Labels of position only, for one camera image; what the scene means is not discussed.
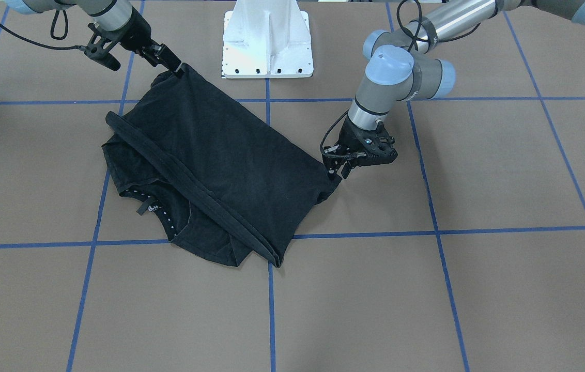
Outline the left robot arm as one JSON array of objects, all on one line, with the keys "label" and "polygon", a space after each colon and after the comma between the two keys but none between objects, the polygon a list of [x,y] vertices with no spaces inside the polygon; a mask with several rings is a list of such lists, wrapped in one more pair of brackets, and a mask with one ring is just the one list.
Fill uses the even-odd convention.
[{"label": "left robot arm", "polygon": [[450,62],[427,57],[440,44],[471,35],[484,21],[519,7],[533,7],[585,25],[585,1],[446,1],[393,32],[376,30],[365,40],[365,75],[349,110],[339,117],[342,127],[335,144],[319,145],[330,179],[345,179],[361,166],[392,163],[394,137],[384,122],[398,101],[445,97],[456,82]]}]

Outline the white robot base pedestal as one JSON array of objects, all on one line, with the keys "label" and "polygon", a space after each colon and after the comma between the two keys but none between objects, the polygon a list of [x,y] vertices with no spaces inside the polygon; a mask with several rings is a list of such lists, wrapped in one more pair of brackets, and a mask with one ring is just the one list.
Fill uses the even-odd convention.
[{"label": "white robot base pedestal", "polygon": [[222,78],[293,79],[313,73],[309,14],[296,1],[236,1],[225,12]]}]

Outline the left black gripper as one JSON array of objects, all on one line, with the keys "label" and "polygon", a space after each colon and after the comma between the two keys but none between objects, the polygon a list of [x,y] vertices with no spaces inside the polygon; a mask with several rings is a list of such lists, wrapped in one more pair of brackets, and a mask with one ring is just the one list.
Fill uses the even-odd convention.
[{"label": "left black gripper", "polygon": [[[327,137],[340,121],[343,124],[337,141],[332,146],[325,146]],[[321,157],[331,181],[339,177],[339,171],[341,177],[347,179],[356,167],[392,163],[398,158],[395,138],[389,135],[384,121],[377,119],[375,124],[373,130],[361,129],[347,115],[341,115],[328,128],[321,140]]]}]

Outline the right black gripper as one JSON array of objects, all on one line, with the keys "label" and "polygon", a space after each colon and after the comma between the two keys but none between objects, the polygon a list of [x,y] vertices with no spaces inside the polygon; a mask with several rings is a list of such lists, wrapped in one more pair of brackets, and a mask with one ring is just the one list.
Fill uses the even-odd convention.
[{"label": "right black gripper", "polygon": [[166,44],[153,41],[151,26],[141,14],[133,13],[118,30],[106,30],[98,23],[90,23],[88,27],[93,35],[84,48],[84,55],[109,70],[120,69],[120,61],[111,54],[111,50],[120,45],[123,49],[143,57],[153,67],[164,66],[177,78],[184,75],[181,59]]}]

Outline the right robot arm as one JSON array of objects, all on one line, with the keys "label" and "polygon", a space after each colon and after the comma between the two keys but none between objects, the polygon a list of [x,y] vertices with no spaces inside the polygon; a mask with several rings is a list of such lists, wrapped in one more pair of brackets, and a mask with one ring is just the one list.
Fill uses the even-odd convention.
[{"label": "right robot arm", "polygon": [[183,64],[165,44],[151,37],[151,26],[129,1],[6,1],[5,4],[20,14],[40,14],[56,10],[64,13],[78,6],[91,17],[88,27],[93,35],[87,45],[73,45],[71,49],[112,71],[120,69],[120,62],[111,54],[116,45],[143,57],[153,67],[164,66],[176,77],[184,74]]}]

